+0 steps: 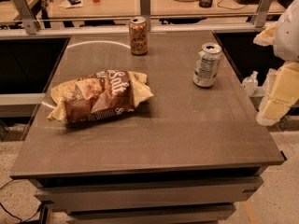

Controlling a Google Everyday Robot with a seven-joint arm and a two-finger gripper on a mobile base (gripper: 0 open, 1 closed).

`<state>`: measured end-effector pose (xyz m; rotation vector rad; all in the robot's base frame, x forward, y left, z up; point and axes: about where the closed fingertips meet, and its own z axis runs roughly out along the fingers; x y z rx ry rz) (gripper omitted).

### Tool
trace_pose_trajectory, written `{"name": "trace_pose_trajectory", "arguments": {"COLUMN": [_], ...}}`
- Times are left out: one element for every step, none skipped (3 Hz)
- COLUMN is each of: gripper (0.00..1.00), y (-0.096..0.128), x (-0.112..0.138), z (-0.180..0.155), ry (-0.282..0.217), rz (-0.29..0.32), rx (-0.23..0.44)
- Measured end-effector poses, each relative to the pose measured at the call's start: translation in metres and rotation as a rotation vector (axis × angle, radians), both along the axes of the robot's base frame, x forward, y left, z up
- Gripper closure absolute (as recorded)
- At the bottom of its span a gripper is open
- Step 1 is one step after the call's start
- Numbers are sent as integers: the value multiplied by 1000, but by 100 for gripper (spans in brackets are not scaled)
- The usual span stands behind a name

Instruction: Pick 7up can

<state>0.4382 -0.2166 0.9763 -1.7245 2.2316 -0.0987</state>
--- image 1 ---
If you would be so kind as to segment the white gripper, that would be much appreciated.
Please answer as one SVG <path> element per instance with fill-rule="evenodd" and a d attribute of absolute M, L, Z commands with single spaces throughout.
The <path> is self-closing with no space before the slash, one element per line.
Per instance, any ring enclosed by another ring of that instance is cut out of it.
<path fill-rule="evenodd" d="M 263 126 L 279 122 L 299 101 L 299 0 L 293 0 L 278 22 L 257 34 L 253 43 L 272 46 L 285 62 L 277 71 L 268 95 L 262 99 L 256 121 Z"/>

